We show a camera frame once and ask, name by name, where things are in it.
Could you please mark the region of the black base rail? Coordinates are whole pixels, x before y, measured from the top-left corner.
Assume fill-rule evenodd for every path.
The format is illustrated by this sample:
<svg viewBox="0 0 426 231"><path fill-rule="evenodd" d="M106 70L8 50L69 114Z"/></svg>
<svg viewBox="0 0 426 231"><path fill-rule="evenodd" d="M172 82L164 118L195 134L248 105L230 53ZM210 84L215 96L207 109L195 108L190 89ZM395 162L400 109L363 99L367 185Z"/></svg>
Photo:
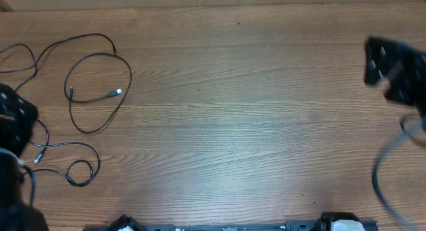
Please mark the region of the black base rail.
<svg viewBox="0 0 426 231"><path fill-rule="evenodd" d="M378 231L376 221L360 220L351 212L323 212L317 220L288 220L277 224L222 224L175 226L173 224L141 224L122 215L108 226L86 227L84 231Z"/></svg>

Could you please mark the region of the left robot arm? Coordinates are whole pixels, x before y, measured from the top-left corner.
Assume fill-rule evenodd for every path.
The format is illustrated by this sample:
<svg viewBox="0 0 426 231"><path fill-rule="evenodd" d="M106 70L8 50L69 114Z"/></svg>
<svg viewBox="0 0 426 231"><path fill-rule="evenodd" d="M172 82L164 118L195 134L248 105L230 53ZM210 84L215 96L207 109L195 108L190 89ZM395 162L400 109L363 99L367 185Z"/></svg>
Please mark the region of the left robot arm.
<svg viewBox="0 0 426 231"><path fill-rule="evenodd" d="M36 178L20 156L32 137L37 107L1 84L1 231L41 231L49 227L43 214L33 207ZM24 169L30 177L29 203L23 202Z"/></svg>

